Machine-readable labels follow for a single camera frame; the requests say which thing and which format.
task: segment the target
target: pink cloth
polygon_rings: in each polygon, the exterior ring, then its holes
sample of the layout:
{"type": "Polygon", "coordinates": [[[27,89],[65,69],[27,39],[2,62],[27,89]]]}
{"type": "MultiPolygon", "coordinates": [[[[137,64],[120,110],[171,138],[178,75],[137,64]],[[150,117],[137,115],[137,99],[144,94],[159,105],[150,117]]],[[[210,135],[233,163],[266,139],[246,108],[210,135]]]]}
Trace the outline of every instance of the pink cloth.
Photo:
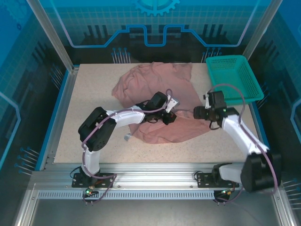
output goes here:
{"type": "Polygon", "coordinates": [[[151,63],[139,65],[121,76],[112,91],[124,108],[149,100],[158,91],[173,91],[180,104],[173,110],[177,115],[175,122],[165,125],[142,123],[129,125],[131,134],[150,144],[177,143],[200,136],[209,129],[209,123],[193,118],[193,109],[201,105],[191,79],[192,64],[151,63]]]}

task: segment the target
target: teal basket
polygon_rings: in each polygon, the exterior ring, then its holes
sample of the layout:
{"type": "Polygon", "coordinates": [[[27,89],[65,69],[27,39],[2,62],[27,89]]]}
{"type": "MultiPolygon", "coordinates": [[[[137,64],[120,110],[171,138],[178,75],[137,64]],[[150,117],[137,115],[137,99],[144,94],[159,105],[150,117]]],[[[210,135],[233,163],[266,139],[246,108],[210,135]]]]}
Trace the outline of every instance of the teal basket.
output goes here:
{"type": "MultiPolygon", "coordinates": [[[[231,84],[242,92],[246,103],[263,99],[263,92],[244,56],[214,56],[206,59],[212,86],[221,83],[231,84]]],[[[241,96],[231,87],[217,87],[215,91],[224,93],[228,105],[243,103],[241,96]]]]}

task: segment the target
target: speckled tabletop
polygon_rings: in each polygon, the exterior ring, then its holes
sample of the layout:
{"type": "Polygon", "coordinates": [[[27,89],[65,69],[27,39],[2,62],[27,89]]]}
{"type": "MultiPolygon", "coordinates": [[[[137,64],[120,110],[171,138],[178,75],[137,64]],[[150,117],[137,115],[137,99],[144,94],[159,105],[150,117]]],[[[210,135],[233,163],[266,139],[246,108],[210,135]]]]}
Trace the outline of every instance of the speckled tabletop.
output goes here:
{"type": "MultiPolygon", "coordinates": [[[[63,131],[55,155],[55,163],[80,163],[81,142],[78,128],[98,106],[106,110],[122,109],[111,91],[120,76],[138,64],[91,64],[80,65],[74,85],[63,131]]],[[[206,64],[193,64],[191,82],[200,96],[211,88],[206,64]]],[[[242,106],[236,106],[240,112],[242,106]]],[[[256,129],[246,106],[243,121],[255,134],[256,129]]],[[[173,144],[151,145],[124,135],[128,126],[114,130],[108,144],[101,150],[103,163],[149,163],[149,162],[228,162],[244,161],[244,156],[231,137],[222,129],[212,130],[194,139],[173,144]]]]}

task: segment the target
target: robotic arm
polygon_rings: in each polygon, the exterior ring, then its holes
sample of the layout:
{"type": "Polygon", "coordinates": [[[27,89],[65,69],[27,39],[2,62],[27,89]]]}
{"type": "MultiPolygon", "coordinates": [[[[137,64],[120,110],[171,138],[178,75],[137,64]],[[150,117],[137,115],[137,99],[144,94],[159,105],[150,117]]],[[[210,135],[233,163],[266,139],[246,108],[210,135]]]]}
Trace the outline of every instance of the robotic arm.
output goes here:
{"type": "Polygon", "coordinates": [[[209,92],[204,99],[206,105],[195,107],[194,118],[217,122],[246,157],[243,164],[224,163],[214,166],[212,175],[215,183],[218,185],[221,180],[230,180],[242,184],[246,191],[253,192],[273,187],[276,176],[279,185],[281,156],[268,152],[269,148],[247,128],[236,109],[227,108],[222,91],[209,92]],[[273,169],[270,169],[262,151],[266,153],[273,169]]]}
{"type": "MultiPolygon", "coordinates": [[[[81,142],[84,142],[101,121],[109,115],[115,114],[105,121],[85,144],[88,148],[88,151],[86,151],[85,154],[85,164],[87,170],[91,174],[99,174],[99,150],[107,144],[114,129],[129,124],[139,124],[153,120],[162,120],[166,125],[175,121],[176,115],[171,111],[172,108],[178,104],[178,101],[175,98],[157,92],[151,100],[144,104],[145,102],[146,101],[121,111],[106,111],[102,107],[97,107],[80,126],[80,140],[81,142]]],[[[82,175],[89,179],[90,175],[83,165],[81,166],[80,171],[82,175]]]]}

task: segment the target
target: metal floor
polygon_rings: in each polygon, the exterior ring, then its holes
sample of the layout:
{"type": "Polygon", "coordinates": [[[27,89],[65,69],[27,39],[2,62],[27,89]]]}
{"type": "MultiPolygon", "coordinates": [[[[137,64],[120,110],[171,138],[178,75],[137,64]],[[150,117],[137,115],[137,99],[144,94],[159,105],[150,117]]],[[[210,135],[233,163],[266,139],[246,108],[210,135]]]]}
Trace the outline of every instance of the metal floor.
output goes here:
{"type": "Polygon", "coordinates": [[[270,196],[243,193],[235,203],[239,206],[212,200],[103,200],[86,206],[79,200],[40,200],[31,226],[278,225],[270,196]]]}

